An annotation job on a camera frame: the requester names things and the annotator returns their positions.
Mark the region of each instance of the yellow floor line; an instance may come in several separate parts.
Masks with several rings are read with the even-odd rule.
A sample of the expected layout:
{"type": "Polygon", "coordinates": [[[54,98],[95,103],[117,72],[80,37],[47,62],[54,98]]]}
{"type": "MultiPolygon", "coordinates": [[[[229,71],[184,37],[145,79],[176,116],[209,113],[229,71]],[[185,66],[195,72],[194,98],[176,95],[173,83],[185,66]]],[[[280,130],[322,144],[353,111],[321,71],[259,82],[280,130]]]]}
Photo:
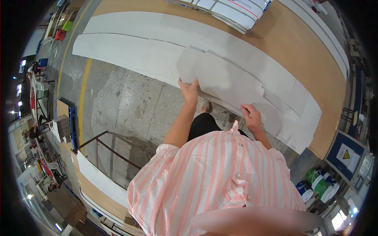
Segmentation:
{"type": "MultiPolygon", "coordinates": [[[[79,145],[84,143],[83,138],[83,109],[84,109],[84,96],[85,96],[85,89],[87,87],[88,75],[91,69],[92,58],[88,58],[87,64],[85,65],[85,71],[83,76],[83,81],[81,82],[81,92],[80,92],[80,101],[79,101],[79,145]]],[[[81,153],[85,155],[84,148],[80,149],[81,153]]]]}
{"type": "Polygon", "coordinates": [[[60,71],[59,71],[59,77],[58,77],[58,87],[57,87],[57,92],[56,92],[56,98],[59,98],[59,88],[60,88],[60,79],[62,78],[62,71],[63,71],[63,64],[64,64],[64,59],[66,58],[66,54],[67,54],[67,51],[68,51],[68,47],[70,46],[71,44],[71,40],[72,40],[72,37],[75,33],[75,30],[77,28],[77,26],[79,25],[79,22],[81,20],[81,18],[84,16],[85,12],[87,11],[88,7],[91,5],[91,3],[93,2],[93,0],[91,0],[88,5],[85,7],[84,11],[81,13],[79,19],[77,20],[76,24],[75,24],[75,27],[72,29],[71,31],[71,36],[70,36],[70,39],[68,40],[68,44],[67,44],[67,47],[66,47],[66,50],[64,51],[64,54],[63,54],[63,59],[62,59],[62,64],[60,65],[60,71]]]}

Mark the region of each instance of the blue pallet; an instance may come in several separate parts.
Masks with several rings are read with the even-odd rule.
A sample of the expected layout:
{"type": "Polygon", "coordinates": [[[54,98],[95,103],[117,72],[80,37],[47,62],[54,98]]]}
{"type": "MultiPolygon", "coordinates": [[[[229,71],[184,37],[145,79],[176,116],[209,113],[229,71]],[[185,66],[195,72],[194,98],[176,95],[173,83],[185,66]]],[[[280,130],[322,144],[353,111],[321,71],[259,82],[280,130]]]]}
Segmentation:
{"type": "Polygon", "coordinates": [[[76,149],[77,146],[77,135],[76,135],[76,128],[75,128],[75,122],[74,117],[76,116],[76,109],[75,107],[68,107],[68,114],[69,114],[69,121],[70,121],[70,132],[71,132],[71,143],[73,149],[76,149]]]}

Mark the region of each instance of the window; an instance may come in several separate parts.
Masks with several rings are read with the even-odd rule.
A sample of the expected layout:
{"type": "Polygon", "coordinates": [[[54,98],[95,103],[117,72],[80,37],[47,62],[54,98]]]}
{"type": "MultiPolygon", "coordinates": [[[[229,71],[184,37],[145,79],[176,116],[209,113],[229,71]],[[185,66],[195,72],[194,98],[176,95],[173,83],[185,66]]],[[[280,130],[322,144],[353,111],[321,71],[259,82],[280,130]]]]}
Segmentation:
{"type": "Polygon", "coordinates": [[[341,225],[342,223],[344,222],[344,220],[346,219],[347,217],[344,215],[344,213],[340,210],[339,213],[337,213],[337,215],[332,219],[332,225],[333,225],[333,228],[335,230],[337,230],[341,225]]]}

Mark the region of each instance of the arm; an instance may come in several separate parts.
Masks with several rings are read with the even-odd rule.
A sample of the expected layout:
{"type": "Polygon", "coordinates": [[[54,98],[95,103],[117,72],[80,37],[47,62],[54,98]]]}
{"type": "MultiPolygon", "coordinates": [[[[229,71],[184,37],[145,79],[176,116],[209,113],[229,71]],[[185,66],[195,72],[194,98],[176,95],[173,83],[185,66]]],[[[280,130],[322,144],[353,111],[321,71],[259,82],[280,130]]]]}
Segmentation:
{"type": "Polygon", "coordinates": [[[37,127],[38,127],[37,122],[35,122],[35,123],[34,123],[34,133],[37,132],[37,127]]]}
{"type": "Polygon", "coordinates": [[[163,143],[172,144],[181,148],[188,141],[190,127],[192,125],[195,109],[197,108],[198,80],[196,78],[191,85],[186,85],[179,80],[178,84],[181,87],[185,104],[170,128],[163,143]]]}
{"type": "Polygon", "coordinates": [[[245,123],[249,131],[253,134],[257,141],[260,141],[266,149],[271,149],[270,144],[266,134],[262,128],[261,114],[253,105],[241,104],[240,109],[242,110],[245,123]]]}

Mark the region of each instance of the black pants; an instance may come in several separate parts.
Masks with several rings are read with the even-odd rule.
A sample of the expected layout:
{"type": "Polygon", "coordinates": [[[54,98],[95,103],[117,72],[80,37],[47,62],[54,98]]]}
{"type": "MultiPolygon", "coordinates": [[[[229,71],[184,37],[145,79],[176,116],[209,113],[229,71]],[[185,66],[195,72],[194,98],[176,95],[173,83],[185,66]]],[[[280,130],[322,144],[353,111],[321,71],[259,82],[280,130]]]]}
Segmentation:
{"type": "MultiPolygon", "coordinates": [[[[222,131],[215,122],[214,117],[209,113],[199,114],[194,118],[190,127],[188,142],[212,131],[222,131]]],[[[241,135],[248,137],[243,131],[239,130],[239,132],[241,135]]]]}
{"type": "Polygon", "coordinates": [[[44,115],[40,115],[38,118],[38,126],[42,124],[42,120],[46,120],[46,122],[49,121],[44,115]]]}

